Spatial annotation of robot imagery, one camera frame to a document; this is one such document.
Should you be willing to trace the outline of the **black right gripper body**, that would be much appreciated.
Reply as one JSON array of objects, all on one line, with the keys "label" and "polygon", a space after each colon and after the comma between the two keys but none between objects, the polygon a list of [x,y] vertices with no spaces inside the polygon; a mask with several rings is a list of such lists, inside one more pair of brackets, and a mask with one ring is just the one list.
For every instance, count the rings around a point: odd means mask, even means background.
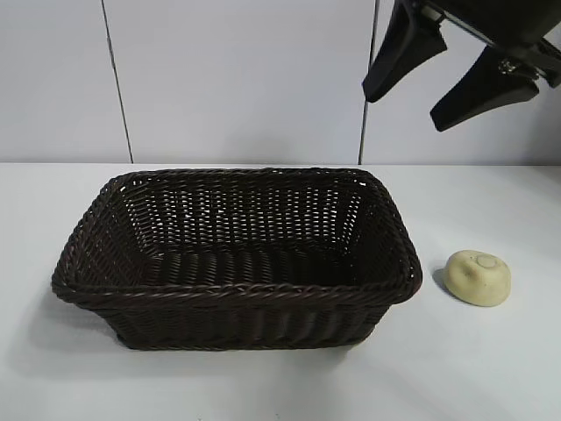
[{"label": "black right gripper body", "polygon": [[488,46],[560,84],[560,50],[545,35],[560,23],[559,1],[426,1]]}]

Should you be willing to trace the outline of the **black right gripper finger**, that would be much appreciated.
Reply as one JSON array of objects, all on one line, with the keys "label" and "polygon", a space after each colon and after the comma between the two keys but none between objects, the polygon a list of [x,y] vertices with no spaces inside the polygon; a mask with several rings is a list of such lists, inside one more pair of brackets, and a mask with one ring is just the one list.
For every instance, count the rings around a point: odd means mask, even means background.
[{"label": "black right gripper finger", "polygon": [[534,69],[487,46],[430,116],[437,130],[448,130],[482,113],[531,100],[539,93],[536,79]]},{"label": "black right gripper finger", "polygon": [[379,101],[404,76],[447,49],[444,14],[424,1],[395,1],[380,50],[364,81],[366,101]]}]

